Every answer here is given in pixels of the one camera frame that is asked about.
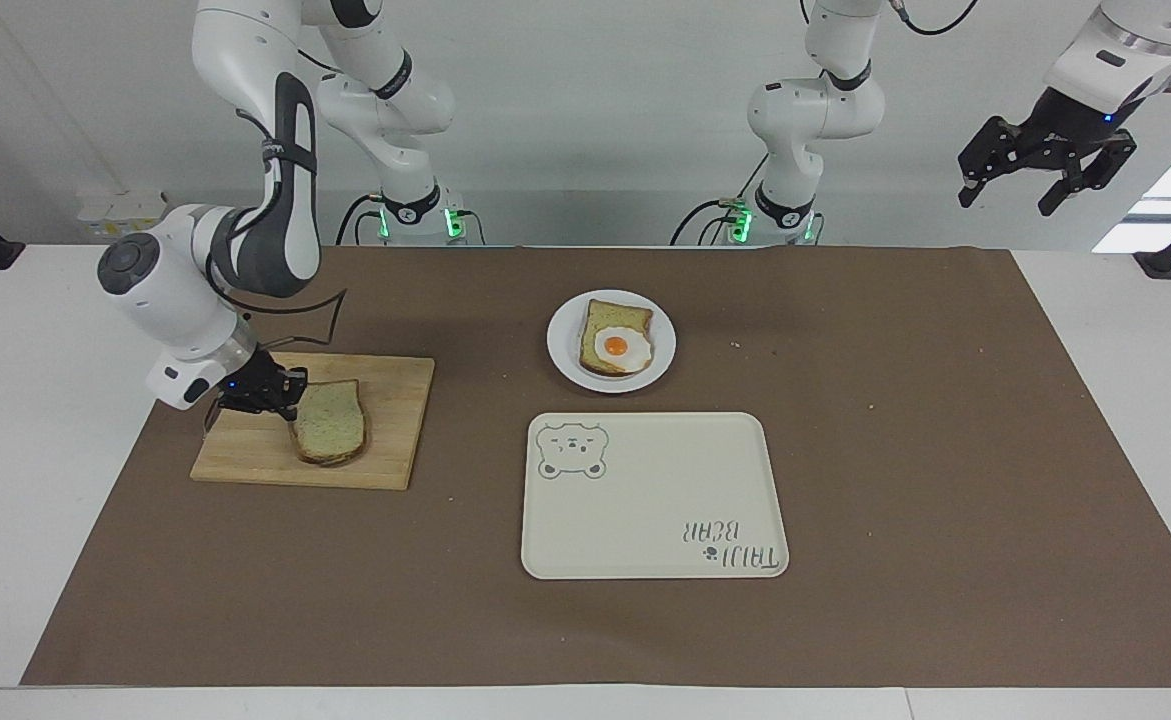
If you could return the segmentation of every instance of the fried egg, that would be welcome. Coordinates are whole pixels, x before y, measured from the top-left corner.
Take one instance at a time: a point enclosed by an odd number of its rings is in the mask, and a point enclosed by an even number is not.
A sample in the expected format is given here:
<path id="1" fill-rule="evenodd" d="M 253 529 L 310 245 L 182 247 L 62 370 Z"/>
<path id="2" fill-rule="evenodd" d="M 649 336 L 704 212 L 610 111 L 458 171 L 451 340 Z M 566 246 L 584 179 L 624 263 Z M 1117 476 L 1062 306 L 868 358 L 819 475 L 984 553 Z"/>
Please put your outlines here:
<path id="1" fill-rule="evenodd" d="M 594 336 L 594 351 L 623 373 L 637 373 L 652 364 L 652 343 L 632 328 L 603 328 Z"/>

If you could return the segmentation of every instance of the round plate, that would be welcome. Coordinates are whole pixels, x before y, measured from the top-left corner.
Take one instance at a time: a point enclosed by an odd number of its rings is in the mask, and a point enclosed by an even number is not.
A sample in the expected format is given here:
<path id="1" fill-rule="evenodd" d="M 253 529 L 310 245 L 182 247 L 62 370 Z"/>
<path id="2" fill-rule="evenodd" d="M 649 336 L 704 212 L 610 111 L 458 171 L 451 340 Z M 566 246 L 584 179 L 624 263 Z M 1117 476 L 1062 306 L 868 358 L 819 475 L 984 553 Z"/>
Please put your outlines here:
<path id="1" fill-rule="evenodd" d="M 589 313 L 590 300 L 603 300 L 617 306 L 646 307 L 652 310 L 652 324 L 648 328 L 648 334 L 652 337 L 652 364 L 643 372 L 626 375 L 623 378 L 608 378 L 607 375 L 591 373 L 581 366 L 581 334 L 586 331 L 586 315 Z M 660 306 L 637 293 L 623 290 L 586 292 L 563 302 L 549 320 L 545 342 L 549 347 L 549 357 L 554 361 L 554 366 L 563 377 L 595 392 L 612 395 L 634 392 L 660 379 L 673 363 L 673 354 L 678 345 L 673 323 L 669 322 L 669 315 Z"/>

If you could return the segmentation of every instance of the white wall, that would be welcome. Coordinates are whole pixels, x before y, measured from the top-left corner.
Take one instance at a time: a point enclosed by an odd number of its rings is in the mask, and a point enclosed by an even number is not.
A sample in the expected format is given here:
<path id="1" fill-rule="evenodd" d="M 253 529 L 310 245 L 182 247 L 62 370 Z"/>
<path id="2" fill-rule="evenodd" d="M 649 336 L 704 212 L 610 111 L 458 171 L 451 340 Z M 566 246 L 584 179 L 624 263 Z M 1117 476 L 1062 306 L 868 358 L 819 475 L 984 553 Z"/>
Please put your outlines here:
<path id="1" fill-rule="evenodd" d="M 913 0 L 910 9 L 936 26 L 964 5 Z M 1171 96 L 1149 101 L 1129 123 L 1141 149 L 1110 190 L 1084 193 L 1052 219 L 1034 208 L 1053 181 L 1042 173 L 991 184 L 973 210 L 956 200 L 957 152 L 988 115 L 1023 119 L 1094 5 L 986 1 L 943 37 L 911 35 L 885 15 L 874 52 L 885 122 L 872 137 L 821 148 L 826 241 L 1096 245 L 1171 165 Z M 456 124 L 427 145 L 493 242 L 666 241 L 693 201 L 735 192 L 762 155 L 745 123 L 753 88 L 815 73 L 794 0 L 386 7 L 417 64 L 456 90 Z M 111 178 L 178 201 L 259 200 L 259 137 L 189 59 L 194 8 L 196 0 L 0 0 L 0 232 L 78 241 L 74 196 Z M 304 44 L 326 55 L 316 32 Z M 376 181 L 352 143 L 326 128 L 320 159 L 330 238 L 348 197 Z"/>

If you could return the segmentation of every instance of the brown tablecloth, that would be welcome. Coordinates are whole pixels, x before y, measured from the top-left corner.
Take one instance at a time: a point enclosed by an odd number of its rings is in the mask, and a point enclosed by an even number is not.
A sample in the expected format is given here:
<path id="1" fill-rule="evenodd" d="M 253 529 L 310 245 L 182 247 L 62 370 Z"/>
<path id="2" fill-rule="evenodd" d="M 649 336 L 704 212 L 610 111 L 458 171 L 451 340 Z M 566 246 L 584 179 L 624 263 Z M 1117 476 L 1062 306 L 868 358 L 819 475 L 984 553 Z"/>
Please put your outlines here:
<path id="1" fill-rule="evenodd" d="M 438 361 L 411 489 L 191 482 L 156 407 L 23 683 L 1171 685 L 1170 534 L 1006 252 L 337 249 L 302 300 L 347 286 L 333 351 Z M 645 391 L 545 351 L 600 287 L 677 327 Z M 700 410 L 767 428 L 783 577 L 522 570 L 535 414 Z"/>

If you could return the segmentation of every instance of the egg yolk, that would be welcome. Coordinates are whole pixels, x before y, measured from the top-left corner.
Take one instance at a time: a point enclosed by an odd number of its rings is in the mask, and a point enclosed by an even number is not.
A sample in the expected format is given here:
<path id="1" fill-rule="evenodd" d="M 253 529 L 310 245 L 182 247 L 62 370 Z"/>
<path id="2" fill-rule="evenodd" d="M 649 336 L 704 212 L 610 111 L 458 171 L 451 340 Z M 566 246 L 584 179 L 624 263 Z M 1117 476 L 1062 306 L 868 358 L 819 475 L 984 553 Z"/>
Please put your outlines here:
<path id="1" fill-rule="evenodd" d="M 609 337 L 603 341 L 603 350 L 612 357 L 619 357 L 630 351 L 630 343 L 626 343 L 623 337 Z"/>

